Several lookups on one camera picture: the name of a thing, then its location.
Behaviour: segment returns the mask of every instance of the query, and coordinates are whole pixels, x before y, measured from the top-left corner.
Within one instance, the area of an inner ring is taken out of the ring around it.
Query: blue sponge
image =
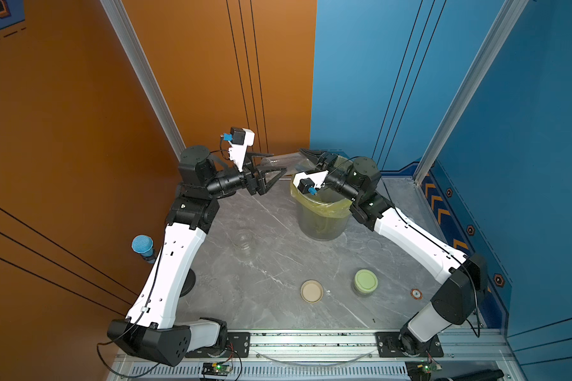
[[[144,257],[153,255],[153,240],[147,235],[138,235],[132,241],[132,249]]]

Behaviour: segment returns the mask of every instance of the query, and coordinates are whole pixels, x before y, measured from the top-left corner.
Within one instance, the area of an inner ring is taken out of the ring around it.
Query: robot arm
[[[218,212],[218,200],[243,188],[250,194],[265,194],[286,168],[254,164],[253,157],[271,155],[246,152],[254,141],[252,131],[233,127],[223,136],[231,144],[229,155],[234,167],[216,170],[209,150],[203,146],[182,152],[178,165],[182,182],[167,216],[160,254],[126,318],[113,320],[108,328],[108,337],[129,355],[175,366],[187,352],[201,347],[217,355],[224,350],[224,321],[202,317],[174,325],[180,291]],[[266,173],[276,171],[280,173],[267,182]]]
[[[381,173],[368,157],[349,160],[325,151],[302,149],[316,164],[312,171],[295,175],[301,193],[330,186],[351,199],[350,211],[360,224],[387,237],[415,258],[442,286],[431,301],[401,329],[402,349],[409,355],[427,351],[431,339],[450,324],[462,324],[487,292],[487,265],[475,254],[467,257],[416,225],[392,202],[376,191]]]

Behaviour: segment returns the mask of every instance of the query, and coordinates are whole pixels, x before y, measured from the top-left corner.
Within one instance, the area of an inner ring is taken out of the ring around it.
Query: orange wall
[[[0,261],[0,380],[101,380],[94,344],[150,271],[130,242],[161,239],[177,162],[99,1],[25,16],[0,40],[0,207],[134,292],[0,211],[0,232],[124,300],[0,235],[1,258],[109,308]]]
[[[123,3],[187,146],[236,126],[256,152],[309,147],[315,1]]]

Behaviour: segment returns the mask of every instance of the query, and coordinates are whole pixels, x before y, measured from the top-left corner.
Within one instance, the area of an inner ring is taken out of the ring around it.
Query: gray table
[[[386,180],[396,205],[436,237],[442,234],[428,204],[411,179]],[[385,195],[381,183],[378,187]],[[180,298],[176,324],[201,316],[222,319],[230,329],[398,329],[419,311],[439,284],[413,258],[390,240],[359,225],[352,217],[333,241],[315,241],[303,234],[289,181],[280,180],[264,196],[240,190],[220,200],[206,241],[192,269],[193,290]],[[253,247],[243,251],[230,237],[253,232]],[[379,286],[370,297],[351,290],[356,271],[375,272]],[[315,279],[324,297],[303,301],[301,285]],[[411,297],[413,288],[423,299]]]

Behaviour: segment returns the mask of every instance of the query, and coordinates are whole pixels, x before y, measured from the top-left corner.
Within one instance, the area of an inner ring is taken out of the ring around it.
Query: trash can
[[[301,194],[290,182],[290,195],[296,200],[296,216],[301,231],[319,241],[330,241],[339,237],[351,216],[352,202],[330,188],[323,188],[317,194]]]

